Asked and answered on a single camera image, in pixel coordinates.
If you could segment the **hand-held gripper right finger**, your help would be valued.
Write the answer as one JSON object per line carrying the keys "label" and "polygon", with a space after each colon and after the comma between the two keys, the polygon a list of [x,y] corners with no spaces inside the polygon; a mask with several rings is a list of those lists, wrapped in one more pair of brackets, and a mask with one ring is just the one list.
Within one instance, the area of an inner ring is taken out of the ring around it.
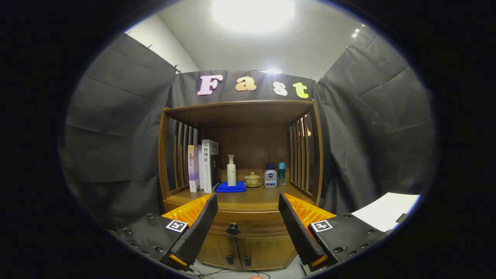
{"label": "hand-held gripper right finger", "polygon": [[287,193],[280,193],[278,209],[296,252],[310,271],[354,258],[387,236],[350,213],[332,214]]}

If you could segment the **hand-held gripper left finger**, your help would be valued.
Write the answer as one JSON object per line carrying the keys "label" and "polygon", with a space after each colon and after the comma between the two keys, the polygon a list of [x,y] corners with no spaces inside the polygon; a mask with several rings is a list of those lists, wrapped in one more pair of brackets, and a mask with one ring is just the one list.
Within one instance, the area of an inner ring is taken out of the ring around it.
{"label": "hand-held gripper left finger", "polygon": [[131,249],[171,268],[188,271],[217,212],[217,195],[209,193],[163,215],[148,213],[114,233]]}

